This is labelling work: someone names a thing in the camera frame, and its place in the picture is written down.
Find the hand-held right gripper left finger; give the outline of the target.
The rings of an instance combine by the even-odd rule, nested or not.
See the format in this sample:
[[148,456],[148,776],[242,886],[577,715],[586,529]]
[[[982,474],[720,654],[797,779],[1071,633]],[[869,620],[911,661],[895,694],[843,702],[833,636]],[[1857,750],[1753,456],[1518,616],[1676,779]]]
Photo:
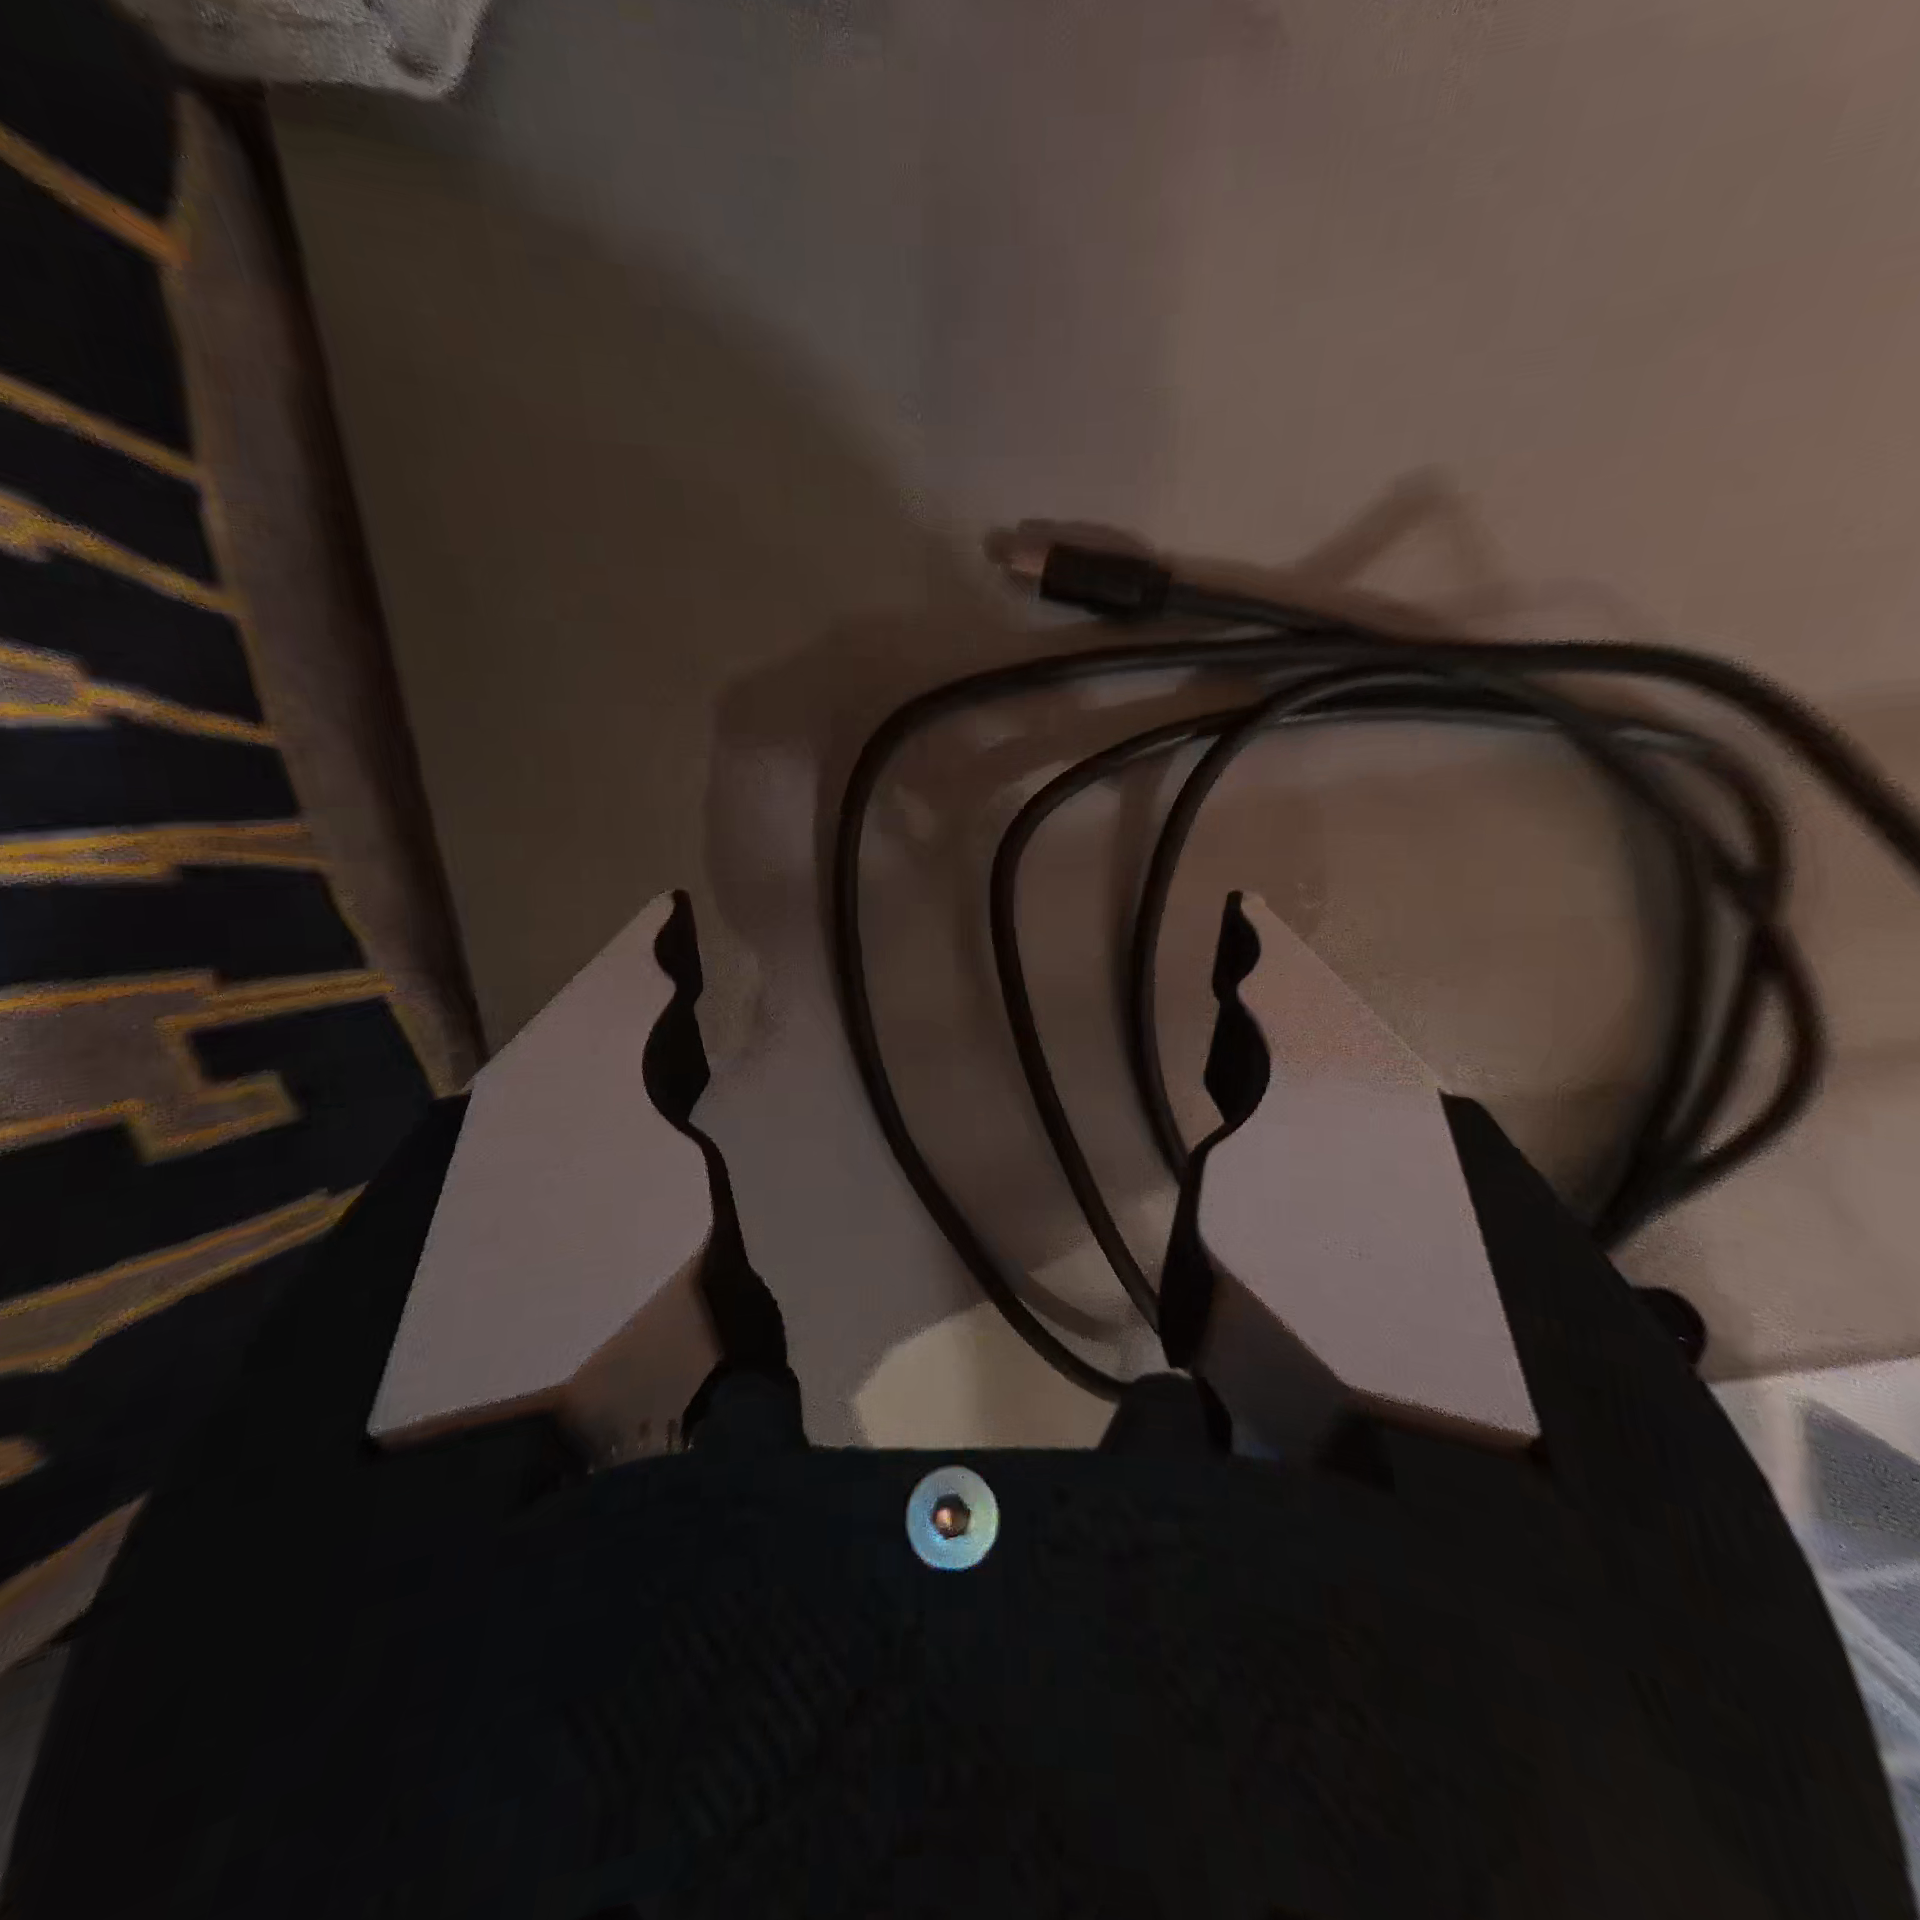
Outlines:
[[693,900],[668,891],[477,1075],[372,1441],[550,1418],[581,1449],[685,1449],[707,1380],[793,1385],[698,1120],[701,995]]

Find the person's left forearm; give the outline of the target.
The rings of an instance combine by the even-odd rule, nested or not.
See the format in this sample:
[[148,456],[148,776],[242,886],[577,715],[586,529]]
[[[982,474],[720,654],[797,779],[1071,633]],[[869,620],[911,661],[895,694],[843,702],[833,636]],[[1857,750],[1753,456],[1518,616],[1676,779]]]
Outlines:
[[144,6],[188,67],[265,86],[344,86],[446,99],[468,74],[493,2]]

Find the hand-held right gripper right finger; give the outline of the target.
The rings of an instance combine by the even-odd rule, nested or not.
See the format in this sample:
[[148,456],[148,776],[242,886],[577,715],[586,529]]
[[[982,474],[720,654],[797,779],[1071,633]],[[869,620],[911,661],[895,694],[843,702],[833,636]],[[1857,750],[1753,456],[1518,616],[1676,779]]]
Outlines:
[[1529,1449],[1540,1418],[1428,1065],[1234,892],[1213,964],[1217,1124],[1178,1178],[1168,1363],[1239,1449],[1319,1449],[1354,1418]]

